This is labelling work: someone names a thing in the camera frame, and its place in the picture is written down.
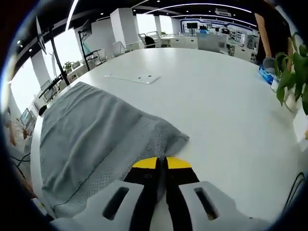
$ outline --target green leaf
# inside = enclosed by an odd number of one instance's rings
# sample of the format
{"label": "green leaf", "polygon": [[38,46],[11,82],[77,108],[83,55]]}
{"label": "green leaf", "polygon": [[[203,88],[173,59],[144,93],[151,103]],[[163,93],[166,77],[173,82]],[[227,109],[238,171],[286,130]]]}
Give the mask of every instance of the green leaf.
{"label": "green leaf", "polygon": [[285,88],[288,86],[291,80],[291,76],[291,72],[285,70],[281,75],[278,88]]}
{"label": "green leaf", "polygon": [[284,88],[278,88],[276,91],[276,96],[282,106],[284,99]]}
{"label": "green leaf", "polygon": [[295,83],[296,83],[296,74],[290,73],[290,79],[289,79],[289,82],[287,84],[288,90],[291,90],[294,87]]}
{"label": "green leaf", "polygon": [[294,70],[297,75],[297,81],[301,83],[306,83],[308,80],[308,58],[302,57],[299,53],[294,53],[293,55]]}
{"label": "green leaf", "polygon": [[307,57],[308,51],[305,45],[299,45],[299,54],[303,57]]}
{"label": "green leaf", "polygon": [[301,97],[303,92],[303,84],[297,83],[295,86],[295,102],[298,101],[298,99]]}
{"label": "green leaf", "polygon": [[308,115],[308,85],[305,86],[303,92],[303,109],[306,115]]}
{"label": "green leaf", "polygon": [[294,47],[295,51],[298,52],[298,50],[297,50],[297,45],[296,45],[296,40],[295,40],[295,36],[296,36],[296,35],[299,35],[299,33],[298,33],[298,32],[295,32],[295,33],[293,34],[291,40],[292,40],[293,47]]}
{"label": "green leaf", "polygon": [[292,60],[290,56],[286,56],[282,60],[282,71],[285,71],[287,69],[288,61]]}
{"label": "green leaf", "polygon": [[275,75],[277,76],[277,78],[280,78],[281,72],[279,70],[278,61],[276,59],[274,62],[274,68],[275,68]]}

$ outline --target black chair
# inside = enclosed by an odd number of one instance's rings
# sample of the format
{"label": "black chair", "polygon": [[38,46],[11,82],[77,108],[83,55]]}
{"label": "black chair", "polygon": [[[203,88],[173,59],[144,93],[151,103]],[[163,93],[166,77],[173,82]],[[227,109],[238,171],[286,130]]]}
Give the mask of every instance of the black chair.
{"label": "black chair", "polygon": [[149,36],[145,36],[144,37],[144,41],[145,41],[145,48],[155,48],[156,44],[153,38],[149,37]]}

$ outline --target white pillar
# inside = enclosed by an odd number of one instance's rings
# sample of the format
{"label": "white pillar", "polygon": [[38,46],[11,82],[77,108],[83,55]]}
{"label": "white pillar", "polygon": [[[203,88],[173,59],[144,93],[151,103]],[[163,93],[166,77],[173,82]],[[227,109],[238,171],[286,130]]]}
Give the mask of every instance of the white pillar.
{"label": "white pillar", "polygon": [[161,24],[160,24],[160,18],[159,16],[155,16],[155,24],[156,24],[156,29],[157,29],[157,32],[158,34],[162,33],[162,27],[161,27]]}
{"label": "white pillar", "polygon": [[110,15],[115,41],[126,44],[138,41],[133,11],[131,8],[119,8]]}
{"label": "white pillar", "polygon": [[48,80],[51,81],[51,77],[47,71],[47,67],[44,61],[43,52],[40,50],[32,58],[31,62],[35,75],[38,78],[38,83],[40,86],[43,86]]}
{"label": "white pillar", "polygon": [[16,104],[16,101],[14,99],[12,90],[11,90],[11,85],[8,86],[7,88],[7,94],[8,94],[8,107],[10,108],[11,111],[11,117],[20,119],[21,117],[21,112]]}
{"label": "white pillar", "polygon": [[181,32],[181,25],[180,25],[180,20],[172,18],[172,28],[173,28],[173,34],[178,34]]}

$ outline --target blue object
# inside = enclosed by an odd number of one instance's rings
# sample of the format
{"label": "blue object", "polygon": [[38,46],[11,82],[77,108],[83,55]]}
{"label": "blue object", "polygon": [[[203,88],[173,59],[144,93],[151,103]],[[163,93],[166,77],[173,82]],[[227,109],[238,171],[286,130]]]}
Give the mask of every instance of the blue object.
{"label": "blue object", "polygon": [[273,75],[272,73],[269,73],[267,71],[264,70],[264,68],[262,66],[259,67],[259,73],[260,75],[265,79],[265,81],[268,83],[268,84],[272,84],[273,83],[273,80],[275,78],[275,75]]}

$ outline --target white table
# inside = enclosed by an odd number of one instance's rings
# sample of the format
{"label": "white table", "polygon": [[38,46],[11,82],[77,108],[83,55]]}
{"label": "white table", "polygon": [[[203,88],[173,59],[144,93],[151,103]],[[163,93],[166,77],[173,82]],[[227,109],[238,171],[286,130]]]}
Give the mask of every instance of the white table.
{"label": "white table", "polygon": [[[151,85],[104,77],[160,75]],[[299,149],[292,115],[281,107],[258,66],[219,53],[191,49],[142,49],[114,58],[86,73],[82,81],[166,119],[190,136],[179,158],[191,163],[200,181],[228,194],[249,217],[275,220],[297,173]],[[41,197],[36,123],[31,173]],[[152,230],[172,230],[167,205],[154,213]]]}

